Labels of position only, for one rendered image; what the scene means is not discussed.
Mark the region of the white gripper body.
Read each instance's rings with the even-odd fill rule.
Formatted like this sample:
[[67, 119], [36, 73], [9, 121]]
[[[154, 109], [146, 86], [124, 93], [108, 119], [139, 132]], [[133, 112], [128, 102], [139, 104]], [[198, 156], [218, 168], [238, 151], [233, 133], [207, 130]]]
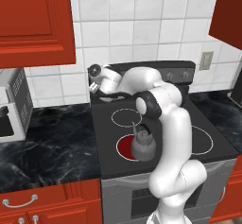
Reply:
[[89, 91], [92, 93], [92, 94], [95, 94], [100, 88], [100, 85], [93, 82], [90, 86], [89, 86]]

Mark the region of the grey metal kettle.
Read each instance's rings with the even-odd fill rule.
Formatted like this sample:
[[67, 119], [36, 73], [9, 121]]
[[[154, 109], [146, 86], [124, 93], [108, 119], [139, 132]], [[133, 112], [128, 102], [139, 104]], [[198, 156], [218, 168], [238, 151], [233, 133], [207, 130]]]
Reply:
[[151, 161], [155, 157], [156, 141], [146, 124], [141, 124], [139, 129], [133, 127], [131, 142], [131, 155], [141, 162]]

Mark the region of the white and grey microwave oven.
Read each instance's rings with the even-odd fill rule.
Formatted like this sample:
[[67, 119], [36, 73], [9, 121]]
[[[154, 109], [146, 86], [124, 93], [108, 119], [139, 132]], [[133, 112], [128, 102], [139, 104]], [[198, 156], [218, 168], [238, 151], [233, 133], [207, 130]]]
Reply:
[[25, 70], [0, 69], [0, 143], [25, 140], [32, 110]]

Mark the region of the red drawer front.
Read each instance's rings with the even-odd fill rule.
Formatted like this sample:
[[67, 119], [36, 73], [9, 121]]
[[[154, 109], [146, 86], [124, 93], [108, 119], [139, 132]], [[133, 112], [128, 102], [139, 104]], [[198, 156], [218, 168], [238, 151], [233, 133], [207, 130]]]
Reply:
[[100, 198], [100, 181], [92, 179], [0, 194], [0, 215], [71, 201]]

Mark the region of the grey oven door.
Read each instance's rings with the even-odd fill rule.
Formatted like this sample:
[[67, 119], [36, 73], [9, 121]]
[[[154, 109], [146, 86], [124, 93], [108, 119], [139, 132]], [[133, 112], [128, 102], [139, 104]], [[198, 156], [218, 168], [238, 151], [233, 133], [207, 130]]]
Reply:
[[[209, 224], [228, 177], [228, 173], [208, 176], [186, 201], [184, 213], [193, 224]], [[147, 185], [104, 187], [101, 183], [101, 186], [103, 224], [146, 224], [159, 203]]]

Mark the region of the red base cupboard door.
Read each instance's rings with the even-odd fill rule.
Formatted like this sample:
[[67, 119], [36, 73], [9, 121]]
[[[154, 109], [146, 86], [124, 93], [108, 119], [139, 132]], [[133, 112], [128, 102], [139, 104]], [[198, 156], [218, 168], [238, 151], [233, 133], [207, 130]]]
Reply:
[[28, 215], [32, 223], [38, 217], [37, 224], [102, 224], [101, 215], [86, 207], [43, 209]]
[[20, 214], [0, 216], [0, 224], [19, 224], [18, 219], [20, 217], [23, 217], [25, 219], [25, 224], [28, 224], [27, 218]]

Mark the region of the red base cupboard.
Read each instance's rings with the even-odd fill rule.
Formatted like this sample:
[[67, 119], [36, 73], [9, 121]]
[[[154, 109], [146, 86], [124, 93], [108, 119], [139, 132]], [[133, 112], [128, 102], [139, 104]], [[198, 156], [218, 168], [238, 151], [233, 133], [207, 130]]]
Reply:
[[242, 217], [242, 164], [236, 163], [225, 185], [224, 197], [216, 206], [210, 222], [238, 217]]

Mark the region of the red wall cupboard door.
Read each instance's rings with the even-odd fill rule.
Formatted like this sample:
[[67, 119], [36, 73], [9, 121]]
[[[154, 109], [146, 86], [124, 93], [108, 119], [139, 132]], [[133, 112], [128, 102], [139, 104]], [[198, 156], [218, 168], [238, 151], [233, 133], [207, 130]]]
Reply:
[[70, 0], [0, 0], [0, 68], [75, 62]]

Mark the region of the grey wall socket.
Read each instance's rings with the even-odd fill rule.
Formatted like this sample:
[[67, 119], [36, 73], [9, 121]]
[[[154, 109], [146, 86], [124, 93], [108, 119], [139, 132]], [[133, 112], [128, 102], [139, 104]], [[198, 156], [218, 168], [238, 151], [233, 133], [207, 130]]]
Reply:
[[203, 52], [200, 59], [199, 70], [209, 70], [212, 63], [214, 52]]

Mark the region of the red wall cupboard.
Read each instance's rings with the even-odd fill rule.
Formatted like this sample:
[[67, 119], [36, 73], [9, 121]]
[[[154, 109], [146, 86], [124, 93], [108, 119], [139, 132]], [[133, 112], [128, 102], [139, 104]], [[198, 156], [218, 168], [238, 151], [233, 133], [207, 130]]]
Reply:
[[209, 35], [242, 50], [242, 0], [216, 0]]

